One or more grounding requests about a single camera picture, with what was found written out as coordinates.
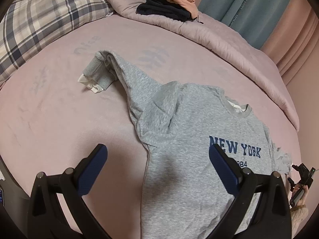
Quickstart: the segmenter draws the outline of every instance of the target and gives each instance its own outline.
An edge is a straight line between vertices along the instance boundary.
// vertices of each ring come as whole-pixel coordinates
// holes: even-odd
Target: metal screw
[[[68,168],[68,169],[65,170],[65,173],[66,174],[71,174],[71,173],[73,173],[73,170],[74,170],[73,168]]]
[[[280,173],[279,173],[279,172],[273,172],[273,175],[274,175],[276,178],[279,178],[279,177],[280,177]]]
[[[243,168],[242,171],[245,174],[251,174],[251,169],[249,169],[249,168]]]
[[[41,179],[43,176],[44,176],[44,172],[39,172],[39,173],[37,174],[37,177],[38,177],[39,179]]]

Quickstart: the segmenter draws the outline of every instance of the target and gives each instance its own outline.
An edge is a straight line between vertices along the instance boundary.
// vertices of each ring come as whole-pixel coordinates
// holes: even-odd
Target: pink wall
[[[310,169],[319,168],[319,42],[315,45],[301,69],[287,84],[300,119],[298,138],[302,162]],[[310,218],[319,203],[319,172],[309,191],[306,205]]]

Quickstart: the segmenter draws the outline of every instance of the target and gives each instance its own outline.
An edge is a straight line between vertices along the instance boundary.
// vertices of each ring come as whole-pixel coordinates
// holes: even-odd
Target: pink bed sheet
[[[0,154],[28,194],[38,172],[62,173],[103,143],[109,158],[84,200],[112,238],[140,238],[147,154],[130,121],[125,91],[117,81],[94,94],[77,82],[101,49],[115,51],[161,83],[178,80],[224,88],[226,96],[250,104],[277,146],[292,155],[294,164],[301,162],[294,126],[249,78],[195,42],[113,15],[48,45],[0,92]]]

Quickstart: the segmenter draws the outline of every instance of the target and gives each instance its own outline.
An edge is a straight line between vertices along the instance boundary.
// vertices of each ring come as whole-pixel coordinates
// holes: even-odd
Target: person's arm
[[[294,195],[298,189],[299,186],[296,185],[293,189],[292,195]],[[297,202],[296,206],[290,209],[292,237],[295,236],[300,223],[308,216],[308,209],[305,205],[305,202],[309,194],[309,188],[306,185],[303,187],[303,189],[305,190],[304,195]]]

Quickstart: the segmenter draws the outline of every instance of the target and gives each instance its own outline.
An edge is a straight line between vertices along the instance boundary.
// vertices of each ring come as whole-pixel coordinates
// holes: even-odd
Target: plaid pillow
[[[28,59],[81,25],[113,14],[105,0],[22,0],[0,29],[0,88]]]

